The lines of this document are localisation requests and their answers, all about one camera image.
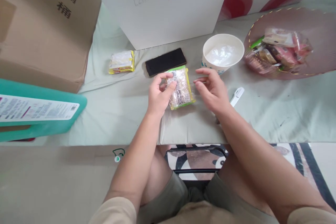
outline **white label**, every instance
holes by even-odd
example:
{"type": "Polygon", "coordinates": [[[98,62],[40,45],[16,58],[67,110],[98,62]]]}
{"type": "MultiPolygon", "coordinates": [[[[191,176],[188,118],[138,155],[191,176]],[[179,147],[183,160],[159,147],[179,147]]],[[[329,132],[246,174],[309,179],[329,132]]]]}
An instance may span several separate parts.
{"type": "Polygon", "coordinates": [[[78,103],[0,94],[0,122],[69,120],[78,103]]]}

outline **black smartphone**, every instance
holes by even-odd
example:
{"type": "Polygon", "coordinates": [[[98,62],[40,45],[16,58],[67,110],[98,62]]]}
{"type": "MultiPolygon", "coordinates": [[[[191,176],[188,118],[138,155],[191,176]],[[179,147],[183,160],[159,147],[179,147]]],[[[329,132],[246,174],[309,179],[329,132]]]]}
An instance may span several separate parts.
{"type": "Polygon", "coordinates": [[[145,62],[149,77],[165,72],[171,68],[185,65],[187,60],[181,48],[160,55],[145,62]]]}

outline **paper cup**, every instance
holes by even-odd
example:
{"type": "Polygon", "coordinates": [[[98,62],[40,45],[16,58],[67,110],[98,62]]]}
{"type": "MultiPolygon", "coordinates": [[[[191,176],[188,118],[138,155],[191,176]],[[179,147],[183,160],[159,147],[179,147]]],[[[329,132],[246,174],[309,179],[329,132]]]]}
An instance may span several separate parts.
{"type": "Polygon", "coordinates": [[[244,51],[245,51],[244,44],[239,38],[233,35],[230,35],[230,34],[217,34],[215,36],[212,36],[205,42],[203,46],[203,57],[202,57],[201,66],[206,67],[206,68],[215,69],[218,72],[218,74],[221,75],[222,73],[224,73],[226,70],[228,70],[233,65],[237,64],[242,59],[244,55],[244,51]],[[230,64],[215,65],[209,62],[209,60],[206,58],[208,53],[215,46],[219,46],[222,44],[234,47],[234,53],[232,53],[231,55],[233,59],[231,58],[230,64]]]}

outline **green bottle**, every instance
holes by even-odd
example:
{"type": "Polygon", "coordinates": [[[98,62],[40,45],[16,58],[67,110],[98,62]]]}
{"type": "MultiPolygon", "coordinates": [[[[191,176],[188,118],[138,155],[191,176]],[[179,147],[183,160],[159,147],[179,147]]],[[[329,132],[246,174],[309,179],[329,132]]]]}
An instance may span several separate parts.
{"type": "Polygon", "coordinates": [[[86,97],[0,79],[0,142],[67,132],[86,97]]]}

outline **person's left hand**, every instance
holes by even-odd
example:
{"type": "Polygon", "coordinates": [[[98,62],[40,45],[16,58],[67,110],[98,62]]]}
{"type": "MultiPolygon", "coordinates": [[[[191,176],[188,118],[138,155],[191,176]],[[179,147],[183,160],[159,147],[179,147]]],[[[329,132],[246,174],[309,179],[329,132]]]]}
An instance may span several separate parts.
{"type": "Polygon", "coordinates": [[[165,109],[168,106],[169,98],[173,94],[176,88],[176,82],[173,81],[166,88],[166,84],[161,84],[162,79],[172,78],[172,73],[159,73],[154,77],[152,84],[149,87],[148,94],[148,109],[150,114],[159,115],[160,118],[165,113],[165,109]]]}

